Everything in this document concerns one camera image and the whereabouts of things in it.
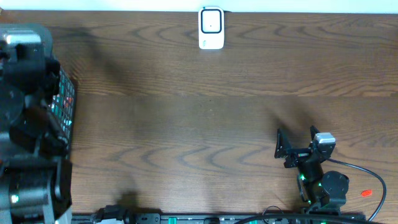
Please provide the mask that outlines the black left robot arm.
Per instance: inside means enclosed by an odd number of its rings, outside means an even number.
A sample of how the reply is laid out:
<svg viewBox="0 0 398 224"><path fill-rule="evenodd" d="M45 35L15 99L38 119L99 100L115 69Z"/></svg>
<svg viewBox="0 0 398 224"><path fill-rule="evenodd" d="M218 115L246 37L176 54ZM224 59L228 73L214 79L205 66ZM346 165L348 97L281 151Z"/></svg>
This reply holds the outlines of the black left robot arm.
<svg viewBox="0 0 398 224"><path fill-rule="evenodd" d="M1 56L1 223L61 223L72 205L75 86L49 57Z"/></svg>

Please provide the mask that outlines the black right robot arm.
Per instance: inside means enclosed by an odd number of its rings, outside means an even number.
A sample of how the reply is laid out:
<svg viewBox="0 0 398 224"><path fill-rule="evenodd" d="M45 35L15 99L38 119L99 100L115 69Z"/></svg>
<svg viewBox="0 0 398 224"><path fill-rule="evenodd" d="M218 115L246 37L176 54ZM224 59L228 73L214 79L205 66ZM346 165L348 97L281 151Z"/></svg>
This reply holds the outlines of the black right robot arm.
<svg viewBox="0 0 398 224"><path fill-rule="evenodd" d="M339 215L346 203L349 178L337 171L324 172L322 163L327 161L336 146L331 133L321 133L311 126L311 141L307 147L294 148L281 129L277 130L275 158L285 159L284 167L297 168L297 185L303 202L308 207L303 213Z"/></svg>

